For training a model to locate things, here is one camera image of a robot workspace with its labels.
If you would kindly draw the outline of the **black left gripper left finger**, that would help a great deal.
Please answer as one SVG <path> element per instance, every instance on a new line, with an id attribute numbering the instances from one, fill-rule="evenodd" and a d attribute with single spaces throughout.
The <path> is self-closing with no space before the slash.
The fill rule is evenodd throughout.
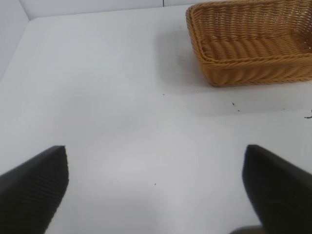
<path id="1" fill-rule="evenodd" d="M 0 232 L 43 234 L 69 183 L 64 146 L 53 146 L 0 176 Z"/>

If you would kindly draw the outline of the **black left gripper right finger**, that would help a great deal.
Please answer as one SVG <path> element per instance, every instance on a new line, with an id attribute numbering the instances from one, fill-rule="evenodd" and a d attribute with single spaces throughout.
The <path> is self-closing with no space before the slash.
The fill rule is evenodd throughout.
<path id="1" fill-rule="evenodd" d="M 258 145 L 242 168 L 247 196 L 267 234 L 312 232 L 312 175 Z"/>

